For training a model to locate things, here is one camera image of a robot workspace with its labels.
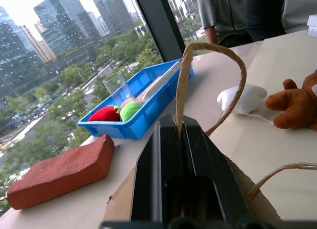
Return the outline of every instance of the brown plush toy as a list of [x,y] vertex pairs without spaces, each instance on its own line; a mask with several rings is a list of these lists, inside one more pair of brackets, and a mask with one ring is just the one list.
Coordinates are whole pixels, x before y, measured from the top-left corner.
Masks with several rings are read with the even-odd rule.
[[274,125],[317,131],[317,70],[305,78],[301,89],[291,79],[285,80],[283,86],[284,91],[269,96],[265,102],[268,109],[284,111],[274,119]]

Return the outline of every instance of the drinking glass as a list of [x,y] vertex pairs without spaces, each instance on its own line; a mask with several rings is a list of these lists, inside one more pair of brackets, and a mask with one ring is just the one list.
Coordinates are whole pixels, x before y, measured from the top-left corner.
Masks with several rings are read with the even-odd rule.
[[104,86],[112,96],[115,104],[120,106],[126,99],[134,97],[121,72],[115,72],[103,80]]

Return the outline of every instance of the white plush toy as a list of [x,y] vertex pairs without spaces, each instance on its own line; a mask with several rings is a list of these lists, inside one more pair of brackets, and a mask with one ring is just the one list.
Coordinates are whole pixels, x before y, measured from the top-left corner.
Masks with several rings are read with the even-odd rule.
[[[224,90],[218,95],[217,102],[221,104],[221,109],[226,111],[238,90],[238,86]],[[249,114],[251,111],[259,108],[263,98],[267,95],[267,91],[262,87],[252,84],[246,84],[242,95],[234,107],[233,114]]]

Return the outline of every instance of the green plush toy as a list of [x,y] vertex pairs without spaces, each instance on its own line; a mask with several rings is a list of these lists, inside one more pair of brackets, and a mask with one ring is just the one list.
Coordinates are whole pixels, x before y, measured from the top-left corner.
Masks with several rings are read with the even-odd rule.
[[142,107],[141,101],[130,102],[120,111],[120,117],[123,122],[128,121]]

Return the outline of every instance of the glass window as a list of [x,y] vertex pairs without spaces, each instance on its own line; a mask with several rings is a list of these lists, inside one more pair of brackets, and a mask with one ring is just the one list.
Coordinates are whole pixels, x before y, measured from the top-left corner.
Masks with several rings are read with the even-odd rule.
[[[77,121],[109,96],[107,75],[162,62],[136,0],[36,1],[1,0],[0,197],[90,136]],[[8,208],[0,202],[0,216]]]
[[[172,0],[169,5],[173,11],[178,28],[185,45],[195,42],[207,42],[202,28],[197,0]],[[207,53],[206,50],[195,51],[195,55]]]

